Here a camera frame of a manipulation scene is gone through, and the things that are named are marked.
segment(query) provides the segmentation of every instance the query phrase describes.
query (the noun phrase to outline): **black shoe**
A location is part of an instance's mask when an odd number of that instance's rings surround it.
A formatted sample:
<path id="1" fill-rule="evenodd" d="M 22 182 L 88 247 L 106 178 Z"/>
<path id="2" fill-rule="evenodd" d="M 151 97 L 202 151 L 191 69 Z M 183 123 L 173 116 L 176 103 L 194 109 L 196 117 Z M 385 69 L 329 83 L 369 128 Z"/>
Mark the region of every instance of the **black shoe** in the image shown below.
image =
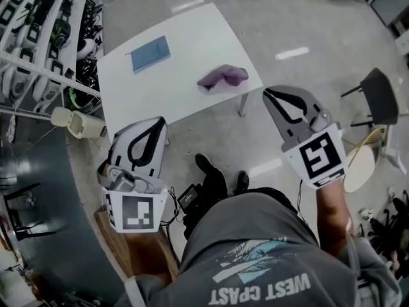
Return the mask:
<path id="1" fill-rule="evenodd" d="M 194 160 L 196 161 L 196 165 L 198 166 L 198 168 L 200 168 L 205 173 L 213 168 L 209 157 L 207 157 L 206 155 L 197 153 L 196 156 L 194 156 Z"/>
<path id="2" fill-rule="evenodd" d="M 235 195 L 242 194 L 249 188 L 250 178 L 246 171 L 239 171 L 236 177 Z"/>

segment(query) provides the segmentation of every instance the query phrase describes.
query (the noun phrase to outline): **gray t-shirt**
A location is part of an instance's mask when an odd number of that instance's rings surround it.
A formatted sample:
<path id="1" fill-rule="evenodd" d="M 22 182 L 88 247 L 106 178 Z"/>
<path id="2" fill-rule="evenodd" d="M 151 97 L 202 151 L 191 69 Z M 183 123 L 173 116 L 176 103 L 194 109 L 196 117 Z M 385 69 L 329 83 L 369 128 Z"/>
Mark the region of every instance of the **gray t-shirt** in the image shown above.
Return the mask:
<path id="1" fill-rule="evenodd" d="M 346 249 L 339 258 L 330 256 L 278 201 L 242 194 L 219 202 L 200 220 L 173 283 L 165 287 L 153 276 L 137 276 L 135 288 L 147 306 L 158 307 L 366 306 L 358 287 L 372 285 L 379 293 L 375 306 L 399 306 L 399 286 L 388 268 L 366 239 L 353 242 L 360 279 Z M 124 302 L 129 305 L 125 297 L 118 306 Z"/>

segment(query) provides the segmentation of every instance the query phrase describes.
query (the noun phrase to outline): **gray floor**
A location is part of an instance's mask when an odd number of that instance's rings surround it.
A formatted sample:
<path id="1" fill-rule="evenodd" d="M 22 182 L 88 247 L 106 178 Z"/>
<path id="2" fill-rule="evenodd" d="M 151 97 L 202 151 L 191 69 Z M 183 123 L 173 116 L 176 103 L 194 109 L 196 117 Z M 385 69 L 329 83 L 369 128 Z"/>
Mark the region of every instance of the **gray floor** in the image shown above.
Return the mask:
<path id="1" fill-rule="evenodd" d="M 391 32 L 363 0 L 113 0 L 104 13 L 105 51 L 173 15 L 205 3 L 215 3 L 247 51 L 265 86 L 288 84 L 313 92 L 332 116 L 346 128 L 346 138 L 358 143 L 367 130 L 348 128 L 367 111 L 366 101 L 356 93 L 340 95 L 355 87 L 374 67 L 389 77 L 402 111 L 408 104 L 409 71 L 399 56 Z M 280 52 L 307 47 L 301 56 L 279 60 Z M 252 179 L 251 187 L 271 186 L 282 190 L 295 203 L 299 177 L 282 159 L 282 139 L 261 101 L 254 94 L 245 117 L 237 114 L 239 100 L 233 99 L 170 126 L 171 145 L 166 148 L 161 177 L 181 194 L 191 183 L 202 181 L 194 154 L 208 155 L 233 185 L 240 169 L 249 171 L 265 162 L 281 159 L 282 166 Z M 403 134 L 407 120 L 399 122 Z M 106 155 L 108 141 L 95 141 Z M 409 167 L 409 141 L 400 138 L 401 156 Z M 101 156 L 93 151 L 95 167 Z M 396 192 L 407 178 L 382 159 L 370 180 L 346 199 L 355 225 L 362 207 L 380 210 L 388 186 Z M 314 191 L 303 186 L 302 213 L 316 231 Z M 173 204 L 168 201 L 165 216 Z M 183 225 L 171 227 L 175 250 L 181 256 L 185 239 Z"/>

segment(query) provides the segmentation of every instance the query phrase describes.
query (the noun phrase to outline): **black office chair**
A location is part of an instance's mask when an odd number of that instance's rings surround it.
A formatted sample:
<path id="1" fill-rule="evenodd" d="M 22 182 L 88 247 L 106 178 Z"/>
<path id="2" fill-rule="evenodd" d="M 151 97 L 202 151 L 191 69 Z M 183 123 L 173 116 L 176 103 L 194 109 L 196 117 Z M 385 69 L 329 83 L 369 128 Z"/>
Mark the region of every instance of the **black office chair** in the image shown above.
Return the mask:
<path id="1" fill-rule="evenodd" d="M 368 117 L 372 120 L 351 124 L 361 125 L 394 125 L 399 117 L 399 107 L 397 106 L 394 90 L 390 85 L 387 76 L 377 68 L 374 68 L 367 77 L 356 88 L 341 95 L 345 97 L 355 91 L 364 92 L 371 114 Z"/>
<path id="2" fill-rule="evenodd" d="M 40 185 L 40 183 L 34 183 L 31 185 L 28 185 L 26 187 L 23 187 L 22 189 L 19 189 L 13 193 L 10 194 L 5 194 L 4 195 L 4 204 L 6 205 L 6 210 L 9 215 L 10 221 L 11 221 L 11 226 L 13 227 L 15 237 L 18 241 L 21 241 L 26 238 L 35 238 L 35 237 L 44 237 L 46 235 L 51 235 L 55 234 L 57 232 L 51 231 L 51 232 L 41 232 L 41 233 L 31 233 L 31 229 L 35 226 L 23 226 L 19 214 L 17 210 L 13 210 L 8 206 L 8 202 L 12 199 L 18 198 L 21 196 L 23 193 L 25 193 L 28 190 L 34 189 L 36 186 Z"/>

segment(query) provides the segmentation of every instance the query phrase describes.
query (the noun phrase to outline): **t-shirt print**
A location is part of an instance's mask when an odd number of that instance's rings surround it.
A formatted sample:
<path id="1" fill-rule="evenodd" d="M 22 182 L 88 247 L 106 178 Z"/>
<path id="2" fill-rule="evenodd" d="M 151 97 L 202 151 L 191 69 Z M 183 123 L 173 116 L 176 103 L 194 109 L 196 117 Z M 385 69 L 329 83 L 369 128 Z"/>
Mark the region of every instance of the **t-shirt print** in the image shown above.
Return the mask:
<path id="1" fill-rule="evenodd" d="M 303 272 L 291 278 L 266 285 L 252 285 L 252 281 L 267 272 L 273 272 L 275 264 L 284 256 L 295 256 L 296 253 L 283 253 L 274 256 L 271 253 L 287 244 L 287 238 L 273 240 L 249 240 L 229 250 L 216 262 L 222 268 L 213 276 L 214 282 L 221 287 L 211 292 L 208 305 L 236 305 L 247 301 L 269 301 L 287 295 L 297 294 L 311 288 L 308 273 Z M 223 282 L 232 277 L 238 277 L 240 287 L 225 287 Z"/>

